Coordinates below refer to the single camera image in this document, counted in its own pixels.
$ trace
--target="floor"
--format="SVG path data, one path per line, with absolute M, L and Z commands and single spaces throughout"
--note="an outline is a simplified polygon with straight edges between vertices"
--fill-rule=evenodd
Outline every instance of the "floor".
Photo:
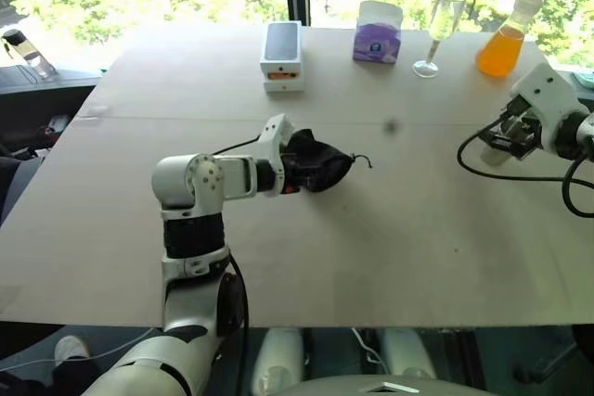
M 0 368 L 21 364 L 36 359 L 51 359 L 56 342 L 67 334 L 83 338 L 93 354 L 111 350 L 145 332 L 145 328 L 66 326 L 45 340 L 3 361 Z M 458 353 L 451 348 L 449 330 L 420 330 L 421 338 L 433 359 L 439 378 L 462 383 L 464 375 Z M 517 383 L 512 375 L 514 367 L 530 367 L 539 360 L 562 349 L 569 342 L 566 328 L 481 328 L 476 330 L 484 377 L 489 391 L 502 396 L 549 396 L 593 395 L 594 371 L 590 363 L 579 353 L 574 354 L 544 384 L 524 385 Z M 253 329 L 250 336 L 248 373 L 253 364 L 265 330 Z M 313 357 L 311 377 L 360 374 L 369 372 L 363 368 L 360 350 L 352 333 L 346 328 L 316 328 L 311 331 Z M 221 358 L 213 365 L 213 371 L 205 396 L 232 394 L 237 373 L 239 337 L 231 338 L 221 350 Z M 97 362 L 107 370 L 123 354 L 123 351 L 103 357 Z M 13 371 L 16 376 L 37 379 L 46 384 L 51 381 L 52 363 L 32 364 Z M 246 379 L 244 394 L 248 394 L 250 379 Z

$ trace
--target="table surface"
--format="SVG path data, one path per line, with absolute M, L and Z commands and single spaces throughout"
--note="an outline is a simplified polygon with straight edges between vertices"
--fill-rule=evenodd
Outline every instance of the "table surface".
M 455 160 L 511 84 L 544 60 L 534 43 L 497 80 L 473 65 L 488 36 L 456 33 L 437 51 L 439 76 L 423 80 L 410 66 L 429 49 L 426 32 L 404 32 L 387 66 L 351 60 L 352 30 L 306 29 L 305 92 L 268 95 L 262 31 L 170 25 L 116 61 L 0 231 L 0 319 L 159 325 L 153 166 L 249 139 L 285 112 L 297 128 L 368 155 L 373 169 L 359 161 L 321 194 L 226 203 L 226 240 L 256 326 L 594 322 L 593 222 L 563 207 L 559 185 L 487 180 Z M 467 155 L 477 166 L 480 149 Z M 566 165 L 538 152 L 500 170 L 562 174 Z M 592 178 L 592 166 L 580 176 Z M 588 193 L 575 199 L 592 204 Z

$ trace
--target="orange liquid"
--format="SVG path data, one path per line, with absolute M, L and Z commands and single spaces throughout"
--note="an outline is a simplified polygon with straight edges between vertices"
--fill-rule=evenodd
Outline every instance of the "orange liquid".
M 476 66 L 490 76 L 510 74 L 518 61 L 522 43 L 523 32 L 504 25 L 476 54 Z

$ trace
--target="white box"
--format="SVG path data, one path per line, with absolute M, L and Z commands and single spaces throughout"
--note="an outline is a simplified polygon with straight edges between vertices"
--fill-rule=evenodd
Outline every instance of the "white box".
M 305 88 L 299 20 L 266 25 L 260 69 L 266 92 L 295 92 Z

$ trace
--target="champagne glass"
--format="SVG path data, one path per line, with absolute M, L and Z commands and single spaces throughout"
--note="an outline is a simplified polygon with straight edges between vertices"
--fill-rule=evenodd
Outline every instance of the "champagne glass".
M 415 62 L 412 70 L 421 78 L 437 76 L 437 66 L 433 63 L 433 56 L 439 43 L 447 39 L 458 27 L 458 22 L 464 11 L 466 0 L 437 0 L 433 6 L 429 35 L 433 38 L 429 55 L 425 60 Z

